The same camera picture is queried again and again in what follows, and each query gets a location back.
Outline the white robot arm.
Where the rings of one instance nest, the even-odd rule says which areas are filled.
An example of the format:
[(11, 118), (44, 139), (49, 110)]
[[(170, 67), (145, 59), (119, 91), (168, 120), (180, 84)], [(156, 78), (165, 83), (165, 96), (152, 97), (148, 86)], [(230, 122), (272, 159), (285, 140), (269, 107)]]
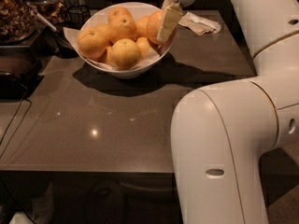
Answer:
[(268, 224), (259, 160), (298, 139), (299, 3), (231, 2), (256, 75), (194, 90), (174, 111), (171, 151), (184, 224)]

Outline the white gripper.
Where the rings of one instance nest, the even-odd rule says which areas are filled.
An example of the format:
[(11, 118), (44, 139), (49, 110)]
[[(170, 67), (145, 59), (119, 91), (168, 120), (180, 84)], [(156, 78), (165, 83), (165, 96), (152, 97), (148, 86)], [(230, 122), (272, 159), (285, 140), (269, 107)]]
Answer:
[(158, 29), (157, 40), (166, 42), (176, 29), (183, 16), (181, 7), (192, 5), (195, 0), (164, 0), (162, 4), (163, 16)]

